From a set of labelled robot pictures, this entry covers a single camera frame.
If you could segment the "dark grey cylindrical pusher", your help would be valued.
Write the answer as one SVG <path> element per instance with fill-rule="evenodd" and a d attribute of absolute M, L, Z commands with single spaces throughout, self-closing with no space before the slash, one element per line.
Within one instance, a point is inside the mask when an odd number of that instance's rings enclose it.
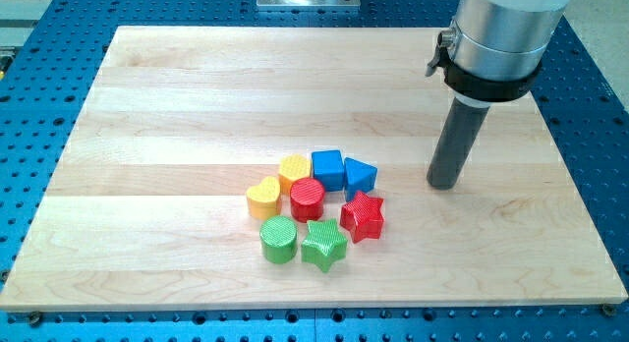
<path fill-rule="evenodd" d="M 453 99 L 427 173 L 433 188 L 449 190 L 457 183 L 488 110 L 487 104 Z"/>

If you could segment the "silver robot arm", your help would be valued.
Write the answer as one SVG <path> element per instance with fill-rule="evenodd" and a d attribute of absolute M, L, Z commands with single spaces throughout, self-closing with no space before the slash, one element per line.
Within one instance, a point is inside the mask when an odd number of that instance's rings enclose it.
<path fill-rule="evenodd" d="M 459 0 L 442 30 L 426 75 L 440 68 L 454 92 L 429 165 L 439 190 L 457 182 L 486 114 L 532 87 L 542 58 L 570 0 Z"/>

